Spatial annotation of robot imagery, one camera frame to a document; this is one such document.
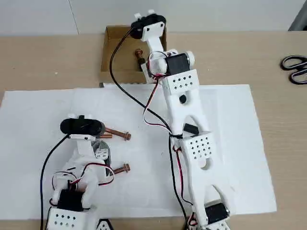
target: scissors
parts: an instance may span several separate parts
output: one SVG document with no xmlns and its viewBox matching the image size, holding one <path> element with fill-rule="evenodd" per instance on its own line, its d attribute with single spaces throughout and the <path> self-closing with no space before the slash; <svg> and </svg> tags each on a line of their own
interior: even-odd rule
<svg viewBox="0 0 307 230">
<path fill-rule="evenodd" d="M 300 61 L 297 64 L 286 65 L 286 62 L 289 60 Z M 290 74 L 289 81 L 296 85 L 305 85 L 307 84 L 307 80 L 298 80 L 297 76 L 306 74 L 307 76 L 307 57 L 301 55 L 290 55 L 285 57 L 281 63 L 280 67 L 283 70 L 297 70 Z"/>
</svg>

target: table surface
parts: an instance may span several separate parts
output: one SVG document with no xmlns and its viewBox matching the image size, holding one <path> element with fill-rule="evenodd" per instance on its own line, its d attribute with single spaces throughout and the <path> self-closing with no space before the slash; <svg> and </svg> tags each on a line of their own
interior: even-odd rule
<svg viewBox="0 0 307 230">
<path fill-rule="evenodd" d="M 306 229 L 307 86 L 279 68 L 286 55 L 307 55 L 307 32 L 168 34 L 168 48 L 192 50 L 201 84 L 249 84 L 277 200 L 276 213 L 234 216 L 233 230 Z M 0 92 L 98 87 L 103 36 L 0 37 Z M 113 219 L 115 229 L 182 229 L 182 218 Z M 0 221 L 33 230 L 37 220 Z"/>
</svg>

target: cardboard box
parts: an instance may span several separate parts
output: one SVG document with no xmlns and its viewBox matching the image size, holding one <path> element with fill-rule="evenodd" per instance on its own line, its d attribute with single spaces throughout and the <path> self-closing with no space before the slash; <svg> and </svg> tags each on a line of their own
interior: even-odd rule
<svg viewBox="0 0 307 230">
<path fill-rule="evenodd" d="M 111 55 L 120 40 L 130 29 L 130 26 L 107 26 L 105 33 L 105 43 L 101 64 L 101 82 L 112 83 L 109 73 L 109 63 Z M 166 50 L 166 30 L 162 35 L 161 43 Z M 143 50 L 143 58 L 147 59 L 149 49 L 146 42 L 134 39 L 130 36 L 126 38 L 113 60 L 113 73 L 116 80 L 120 83 L 146 83 L 145 76 L 139 68 L 137 58 L 135 57 L 136 49 Z"/>
</svg>

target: copper bolt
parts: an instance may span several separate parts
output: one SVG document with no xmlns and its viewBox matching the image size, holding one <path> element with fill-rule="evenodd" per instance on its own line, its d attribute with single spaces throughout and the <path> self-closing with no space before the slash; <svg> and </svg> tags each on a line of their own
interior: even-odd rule
<svg viewBox="0 0 307 230">
<path fill-rule="evenodd" d="M 134 52 L 135 56 L 137 57 L 137 59 L 143 58 L 143 51 L 141 49 L 136 49 Z"/>
<path fill-rule="evenodd" d="M 135 56 L 136 56 L 136 58 L 138 60 L 138 64 L 139 64 L 140 70 L 142 70 L 141 65 L 146 63 L 146 60 L 142 56 L 143 55 L 143 51 L 141 49 L 137 49 L 137 50 L 135 50 L 134 54 L 135 54 Z"/>
<path fill-rule="evenodd" d="M 119 132 L 119 131 L 116 131 L 116 130 L 113 130 L 113 129 L 110 129 L 110 128 L 107 128 L 107 127 L 106 127 L 106 132 L 114 134 L 116 136 L 120 136 L 120 137 L 124 138 L 125 140 L 130 140 L 130 138 L 131 138 L 131 134 L 129 132 L 122 133 L 122 132 Z"/>
<path fill-rule="evenodd" d="M 129 164 L 124 164 L 122 167 L 115 169 L 114 174 L 118 174 L 118 173 L 122 173 L 122 172 L 128 173 L 129 171 L 130 171 Z"/>
<path fill-rule="evenodd" d="M 100 138 L 113 138 L 113 134 L 103 134 Z"/>
</svg>

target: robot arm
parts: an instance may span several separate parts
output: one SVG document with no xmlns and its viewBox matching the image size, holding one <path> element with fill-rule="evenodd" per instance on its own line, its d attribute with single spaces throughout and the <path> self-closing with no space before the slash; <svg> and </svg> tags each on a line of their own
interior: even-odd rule
<svg viewBox="0 0 307 230">
<path fill-rule="evenodd" d="M 50 203 L 57 207 L 50 209 L 47 229 L 96 229 L 98 218 L 92 198 L 99 185 L 109 184 L 115 175 L 107 144 L 95 138 L 104 133 L 105 127 L 89 117 L 74 116 L 61 123 L 61 131 L 70 134 L 76 148 L 52 178 L 54 193 Z"/>
<path fill-rule="evenodd" d="M 147 83 L 154 83 L 154 75 L 163 74 L 160 83 L 163 87 L 170 127 L 173 135 L 182 135 L 187 116 L 192 117 L 199 132 L 174 140 L 180 146 L 188 167 L 189 193 L 192 210 L 196 214 L 199 229 L 226 226 L 225 220 L 235 214 L 234 191 L 227 182 L 222 159 L 216 152 L 214 136 L 209 128 L 199 96 L 199 80 L 196 69 L 192 69 L 195 58 L 192 52 L 179 54 L 176 50 L 164 51 L 159 37 L 162 36 L 166 20 L 153 11 L 137 21 L 131 36 L 147 42 L 149 63 L 141 68 Z M 205 203 L 207 190 L 213 187 L 220 199 Z"/>
</svg>

